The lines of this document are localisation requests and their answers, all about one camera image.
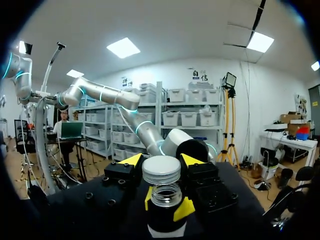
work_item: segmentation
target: metal shelving unit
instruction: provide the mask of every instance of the metal shelving unit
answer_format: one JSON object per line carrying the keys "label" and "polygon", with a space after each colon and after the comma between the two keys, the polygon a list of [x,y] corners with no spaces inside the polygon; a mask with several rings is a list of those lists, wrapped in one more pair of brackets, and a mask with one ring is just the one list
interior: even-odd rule
{"label": "metal shelving unit", "polygon": [[[166,100],[169,96],[168,96],[168,91],[166,91],[164,93],[164,97],[159,96],[160,98],[160,106],[159,106],[159,110],[158,110],[158,119],[161,122],[161,124],[159,124],[159,130],[163,131],[163,130],[169,130],[169,129],[181,129],[181,130],[210,130],[210,131],[216,131],[216,143],[219,147],[222,146],[222,140],[223,140],[223,125],[224,125],[224,102],[222,100],[222,91],[221,89],[218,90],[218,94],[219,94],[219,102],[206,102],[206,101],[202,101],[202,102],[164,102],[161,99]],[[167,110],[170,109],[174,109],[176,111],[180,111],[181,108],[200,108],[203,107],[205,105],[209,105],[211,108],[214,108],[214,110],[216,110],[217,114],[218,114],[218,125],[215,126],[164,126],[162,125],[162,112],[165,112]]]}
{"label": "metal shelving unit", "polygon": [[[142,113],[143,112],[154,112],[154,125],[158,128],[160,131],[160,122],[161,118],[161,102],[162,102],[162,82],[157,82],[156,85],[156,99],[155,102],[150,103],[141,103],[139,104],[138,110]],[[111,116],[114,116],[114,111],[118,111],[116,107],[112,108]],[[115,123],[113,119],[111,118],[111,135],[113,132],[114,127],[125,127],[128,128],[125,123]],[[133,148],[139,148],[139,149],[146,149],[146,147],[142,143],[137,144],[131,144],[126,142],[116,142],[112,140],[111,137],[111,152],[112,152],[112,159],[116,161],[122,161],[123,159],[120,159],[118,156],[115,155],[114,147],[120,145],[120,146],[127,146],[127,147],[133,147]]]}
{"label": "metal shelving unit", "polygon": [[[85,134],[85,127],[92,127],[92,126],[97,126],[99,128],[103,128],[104,130],[109,130],[111,128],[111,124],[110,124],[110,111],[112,108],[112,105],[106,104],[106,103],[102,103],[101,105],[97,105],[97,106],[87,106],[89,97],[85,96],[82,101],[84,101],[84,105],[85,106],[76,106],[76,107],[71,107],[70,110],[72,112],[75,111],[80,111],[81,113],[84,114],[83,116],[83,120],[79,121],[79,120],[74,120],[72,122],[82,122],[83,123],[83,133],[82,135],[87,138],[87,139],[91,139],[91,140],[98,140],[101,142],[104,142],[104,149],[103,150],[95,150],[92,149],[88,144],[85,146],[81,146],[83,148],[85,148],[86,150],[89,150],[95,154],[101,155],[105,158],[108,158],[108,156],[111,155],[111,151],[110,151],[110,138],[111,136],[106,134],[106,136],[104,138],[100,137],[100,135],[88,135]],[[104,110],[104,122],[94,122],[94,121],[86,121],[86,114],[88,113],[94,113],[96,111],[103,111]]]}

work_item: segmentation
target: person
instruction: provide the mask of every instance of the person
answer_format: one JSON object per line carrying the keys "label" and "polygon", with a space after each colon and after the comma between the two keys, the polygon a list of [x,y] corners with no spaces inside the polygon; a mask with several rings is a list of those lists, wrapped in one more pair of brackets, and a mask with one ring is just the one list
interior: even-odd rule
{"label": "person", "polygon": [[[68,112],[67,111],[62,111],[60,113],[61,120],[56,122],[53,128],[53,132],[57,134],[57,137],[61,139],[61,131],[62,131],[62,123],[68,123]],[[64,161],[64,167],[66,171],[70,171],[72,169],[72,166],[70,164],[70,157],[69,154],[73,152],[74,148],[74,143],[69,143],[69,142],[61,142],[60,143],[60,151],[63,157]],[[53,154],[57,153],[58,146],[54,145],[52,148]]]}

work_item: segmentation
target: ceiling light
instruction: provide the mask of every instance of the ceiling light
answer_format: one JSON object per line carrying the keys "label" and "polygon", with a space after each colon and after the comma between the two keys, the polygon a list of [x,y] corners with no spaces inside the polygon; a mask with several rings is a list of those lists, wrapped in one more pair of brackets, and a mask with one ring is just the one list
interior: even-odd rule
{"label": "ceiling light", "polygon": [[320,68],[319,61],[316,61],[314,64],[311,65],[313,71],[317,71]]}
{"label": "ceiling light", "polygon": [[19,42],[19,53],[26,54],[27,49],[24,41]]}
{"label": "ceiling light", "polygon": [[127,37],[110,44],[106,48],[121,59],[140,53],[140,50],[136,47],[136,45],[134,45]]}
{"label": "ceiling light", "polygon": [[67,73],[67,75],[76,79],[76,78],[83,76],[84,74],[82,72],[79,72],[79,71],[72,69]]}
{"label": "ceiling light", "polygon": [[258,32],[254,32],[249,45],[246,47],[247,49],[256,50],[261,53],[265,53],[274,42],[274,39],[263,35]]}

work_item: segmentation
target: laptop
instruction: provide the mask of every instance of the laptop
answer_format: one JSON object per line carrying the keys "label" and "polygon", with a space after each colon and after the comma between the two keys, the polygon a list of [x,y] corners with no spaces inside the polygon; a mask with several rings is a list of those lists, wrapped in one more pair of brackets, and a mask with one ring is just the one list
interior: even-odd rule
{"label": "laptop", "polygon": [[61,126],[61,139],[80,139],[82,138],[82,122],[63,122]]}

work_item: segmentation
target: metal jar lid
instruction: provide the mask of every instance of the metal jar lid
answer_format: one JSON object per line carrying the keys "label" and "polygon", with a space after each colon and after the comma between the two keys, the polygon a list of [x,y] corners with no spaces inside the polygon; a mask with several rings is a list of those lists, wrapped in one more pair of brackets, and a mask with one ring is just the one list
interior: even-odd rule
{"label": "metal jar lid", "polygon": [[180,178],[181,164],[172,156],[153,156],[142,164],[143,179],[153,185],[173,184]]}

